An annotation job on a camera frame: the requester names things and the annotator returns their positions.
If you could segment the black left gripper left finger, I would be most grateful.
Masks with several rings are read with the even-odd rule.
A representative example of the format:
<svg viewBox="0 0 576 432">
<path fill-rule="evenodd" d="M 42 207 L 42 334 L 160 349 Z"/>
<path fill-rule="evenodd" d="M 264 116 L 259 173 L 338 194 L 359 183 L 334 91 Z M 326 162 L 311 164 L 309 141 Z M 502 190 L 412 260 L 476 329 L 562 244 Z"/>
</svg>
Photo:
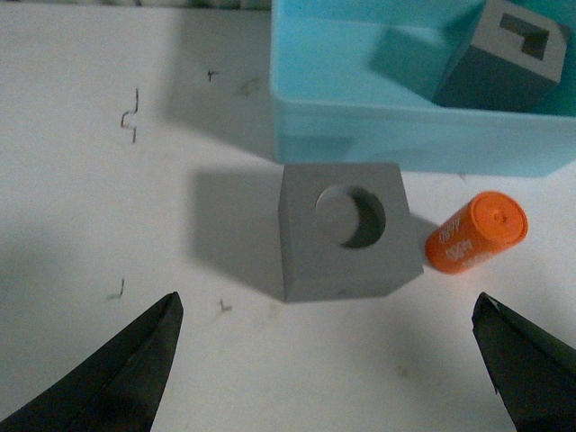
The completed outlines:
<svg viewBox="0 0 576 432">
<path fill-rule="evenodd" d="M 74 370 L 1 421 L 3 431 L 150 431 L 184 317 L 165 295 Z"/>
</svg>

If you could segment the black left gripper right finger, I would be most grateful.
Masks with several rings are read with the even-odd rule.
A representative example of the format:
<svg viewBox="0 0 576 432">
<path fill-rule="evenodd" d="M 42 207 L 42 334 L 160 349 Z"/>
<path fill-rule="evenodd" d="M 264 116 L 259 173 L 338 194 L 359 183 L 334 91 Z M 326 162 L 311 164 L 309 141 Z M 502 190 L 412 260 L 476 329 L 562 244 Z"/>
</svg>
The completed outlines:
<svg viewBox="0 0 576 432">
<path fill-rule="evenodd" d="M 517 431 L 575 429 L 575 349 L 487 293 L 472 333 Z"/>
</svg>

